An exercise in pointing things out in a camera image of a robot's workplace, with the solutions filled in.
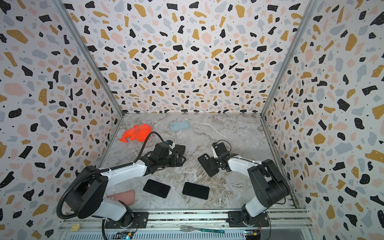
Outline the blue phone black screen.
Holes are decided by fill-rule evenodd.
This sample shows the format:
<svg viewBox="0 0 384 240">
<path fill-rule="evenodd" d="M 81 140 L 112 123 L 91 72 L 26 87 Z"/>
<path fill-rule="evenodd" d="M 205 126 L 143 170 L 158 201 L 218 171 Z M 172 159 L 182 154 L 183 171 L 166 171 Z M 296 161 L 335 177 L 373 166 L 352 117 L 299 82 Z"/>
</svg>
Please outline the blue phone black screen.
<svg viewBox="0 0 384 240">
<path fill-rule="evenodd" d="M 184 184 L 182 194 L 190 197 L 199 198 L 202 200 L 207 200 L 209 198 L 209 192 L 209 187 L 186 182 Z"/>
</svg>

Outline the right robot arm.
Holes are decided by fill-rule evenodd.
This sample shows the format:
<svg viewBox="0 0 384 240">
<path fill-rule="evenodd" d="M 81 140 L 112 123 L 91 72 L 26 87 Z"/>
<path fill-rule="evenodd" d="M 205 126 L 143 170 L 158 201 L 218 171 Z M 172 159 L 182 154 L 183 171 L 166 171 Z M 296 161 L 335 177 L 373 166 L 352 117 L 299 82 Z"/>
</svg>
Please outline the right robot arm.
<svg viewBox="0 0 384 240">
<path fill-rule="evenodd" d="M 249 177 L 255 196 L 242 206 L 242 221 L 248 226 L 254 225 L 257 217 L 271 206 L 290 195 L 287 181 L 273 160 L 254 161 L 231 153 L 224 143 L 212 144 L 212 169 L 237 172 Z"/>
</svg>

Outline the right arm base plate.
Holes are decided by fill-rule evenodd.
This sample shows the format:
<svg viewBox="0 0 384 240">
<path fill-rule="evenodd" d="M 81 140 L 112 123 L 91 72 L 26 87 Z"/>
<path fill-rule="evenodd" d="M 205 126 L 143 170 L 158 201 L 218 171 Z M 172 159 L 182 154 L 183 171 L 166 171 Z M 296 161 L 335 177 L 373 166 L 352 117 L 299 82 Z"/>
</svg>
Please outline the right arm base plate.
<svg viewBox="0 0 384 240">
<path fill-rule="evenodd" d="M 229 223 L 231 228 L 270 226 L 269 217 L 265 212 L 262 212 L 255 217 L 250 217 L 246 215 L 245 212 L 229 211 L 226 222 Z"/>
</svg>

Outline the black phone case camera cutout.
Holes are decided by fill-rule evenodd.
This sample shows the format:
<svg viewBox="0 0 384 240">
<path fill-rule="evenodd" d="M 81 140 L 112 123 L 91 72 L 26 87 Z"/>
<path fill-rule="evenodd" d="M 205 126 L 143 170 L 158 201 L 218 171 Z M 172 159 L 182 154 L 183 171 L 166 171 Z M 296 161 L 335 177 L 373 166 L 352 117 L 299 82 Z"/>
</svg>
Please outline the black phone case camera cutout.
<svg viewBox="0 0 384 240">
<path fill-rule="evenodd" d="M 198 157 L 198 161 L 210 178 L 219 172 L 218 168 L 212 168 L 211 158 L 208 156 L 208 154 L 203 154 Z"/>
</svg>

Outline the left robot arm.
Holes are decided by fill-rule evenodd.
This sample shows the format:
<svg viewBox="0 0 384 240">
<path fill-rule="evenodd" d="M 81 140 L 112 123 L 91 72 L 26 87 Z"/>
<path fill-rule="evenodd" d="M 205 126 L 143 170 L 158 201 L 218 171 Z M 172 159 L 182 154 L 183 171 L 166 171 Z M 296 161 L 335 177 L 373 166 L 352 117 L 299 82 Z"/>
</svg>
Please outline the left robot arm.
<svg viewBox="0 0 384 240">
<path fill-rule="evenodd" d="M 183 145 L 166 141 L 156 144 L 153 151 L 127 164 L 104 169 L 93 166 L 84 168 L 61 197 L 57 207 L 58 217 L 101 217 L 128 226 L 134 217 L 132 210 L 121 201 L 107 198 L 106 189 L 165 168 L 181 167 L 186 161 L 185 150 Z"/>
</svg>

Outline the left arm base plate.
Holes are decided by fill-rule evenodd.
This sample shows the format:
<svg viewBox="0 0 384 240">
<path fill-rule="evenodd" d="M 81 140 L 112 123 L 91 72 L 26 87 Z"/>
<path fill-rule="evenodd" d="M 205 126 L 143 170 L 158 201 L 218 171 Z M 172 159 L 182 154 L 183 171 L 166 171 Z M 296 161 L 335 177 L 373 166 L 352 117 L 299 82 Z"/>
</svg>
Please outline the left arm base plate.
<svg viewBox="0 0 384 240">
<path fill-rule="evenodd" d="M 105 223 L 106 229 L 145 229 L 149 219 L 149 212 L 132 212 L 131 215 L 125 215 L 119 221 L 109 220 Z"/>
</svg>

